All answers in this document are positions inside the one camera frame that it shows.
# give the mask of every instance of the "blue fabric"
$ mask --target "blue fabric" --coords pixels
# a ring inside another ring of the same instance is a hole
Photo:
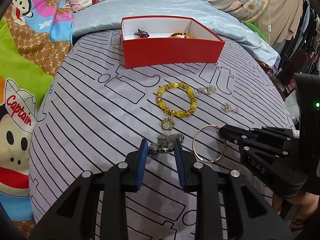
[[[73,38],[121,28],[122,17],[176,15],[192,17],[218,35],[237,41],[253,58],[273,66],[279,54],[233,16],[202,0],[103,0],[73,14]]]
[[[12,221],[29,221],[33,219],[30,197],[0,194],[0,202]]]

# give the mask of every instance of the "blue gripper pad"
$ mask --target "blue gripper pad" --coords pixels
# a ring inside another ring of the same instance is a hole
[[[135,182],[136,190],[139,190],[140,187],[142,186],[143,174],[144,174],[144,170],[146,168],[146,163],[147,163],[148,142],[145,139],[141,141],[141,144],[139,147],[139,155],[140,157],[139,157],[138,165],[136,168],[136,182]]]
[[[178,146],[177,141],[174,141],[174,158],[176,159],[176,165],[177,165],[177,171],[179,176],[179,183],[182,187],[182,190],[186,190],[186,173],[183,166],[183,162],[181,159],[181,152],[180,152],[181,146]]]

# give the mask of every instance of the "beaded ring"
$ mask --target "beaded ring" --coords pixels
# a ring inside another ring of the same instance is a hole
[[[185,39],[186,38],[193,39],[193,37],[189,33],[180,33],[180,32],[175,32],[175,33],[171,34],[169,37],[170,38],[177,38],[177,35],[183,35]]]
[[[191,105],[190,105],[190,109],[187,110],[187,111],[182,111],[182,110],[176,111],[176,110],[173,110],[171,108],[168,108],[167,104],[164,101],[162,101],[162,94],[166,90],[169,90],[171,88],[178,88],[178,87],[183,88],[186,91],[186,93],[188,93],[188,95],[189,95],[189,99],[190,99]],[[159,105],[159,107],[164,111],[164,113],[166,113],[168,115],[171,115],[171,116],[180,117],[180,118],[189,117],[197,109],[197,99],[193,94],[193,89],[188,84],[185,84],[184,82],[181,82],[181,83],[179,83],[179,82],[169,83],[169,84],[166,84],[166,85],[160,87],[158,89],[158,91],[157,91],[156,102]]]

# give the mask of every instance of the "light blue blanket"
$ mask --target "light blue blanket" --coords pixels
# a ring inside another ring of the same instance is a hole
[[[175,15],[192,17],[218,35],[237,41],[253,58],[273,66],[279,54],[233,16],[201,0],[103,0],[74,14],[73,38],[121,27],[122,17]]]

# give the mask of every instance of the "cartoon eye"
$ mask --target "cartoon eye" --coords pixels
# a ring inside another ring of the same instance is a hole
[[[22,151],[25,151],[27,149],[27,147],[28,147],[28,140],[27,140],[27,138],[23,137],[21,139],[21,149],[22,149]]]
[[[14,143],[13,134],[11,131],[7,131],[7,142],[10,145],[13,145],[13,143]]]

